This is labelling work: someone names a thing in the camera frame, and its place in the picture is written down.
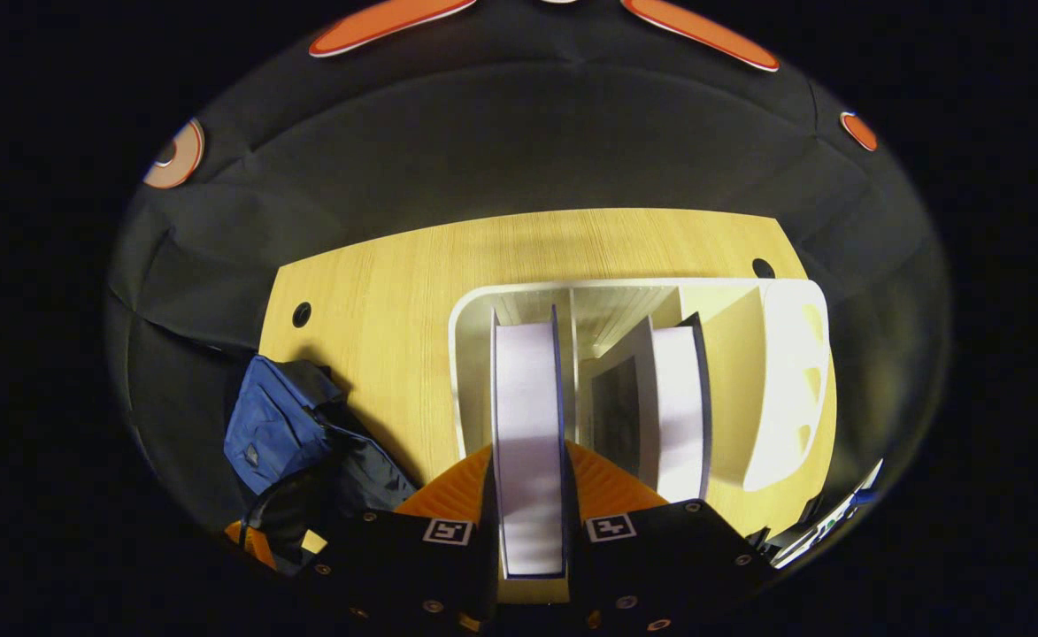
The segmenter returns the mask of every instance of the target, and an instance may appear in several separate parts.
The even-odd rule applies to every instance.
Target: white desk organizer
[[[592,279],[490,285],[448,322],[459,458],[491,441],[491,308],[501,326],[543,322],[557,306],[565,436],[592,447],[579,366],[651,315],[656,329],[700,312],[711,392],[710,479],[758,491],[804,463],[829,375],[829,314],[809,279]]]

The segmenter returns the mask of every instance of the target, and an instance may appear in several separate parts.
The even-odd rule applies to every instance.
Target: wooden desk
[[[260,353],[331,366],[378,442],[427,481],[459,460],[447,330],[452,308],[467,292],[552,279],[753,277],[756,258],[778,278],[807,277],[777,222],[749,215],[606,209],[438,225],[279,268]],[[296,328],[292,316],[302,302],[312,311]],[[738,532],[769,526],[773,535],[796,523],[821,491],[834,450],[832,363],[827,387],[817,440],[798,472],[754,493],[719,479],[709,483],[708,502]],[[713,444],[712,465],[728,452]]]

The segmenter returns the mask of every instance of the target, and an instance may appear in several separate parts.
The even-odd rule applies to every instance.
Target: desk surface
[[[756,258],[778,278],[807,277],[777,222],[749,215],[606,209],[437,225],[279,268],[260,353],[331,366],[378,442],[427,481],[459,460],[447,339],[452,308],[467,292],[554,279],[746,278]],[[311,313],[296,328],[303,302]],[[798,472],[754,493],[709,482],[708,502],[738,532],[769,526],[773,535],[821,491],[834,450],[832,363],[827,387],[817,440]],[[712,465],[728,451],[713,444]]]

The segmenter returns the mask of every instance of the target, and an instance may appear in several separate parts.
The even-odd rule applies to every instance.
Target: blue backpack
[[[227,424],[224,455],[257,496],[301,469],[328,460],[357,505],[392,507],[416,487],[345,406],[345,394],[308,360],[255,356]]]

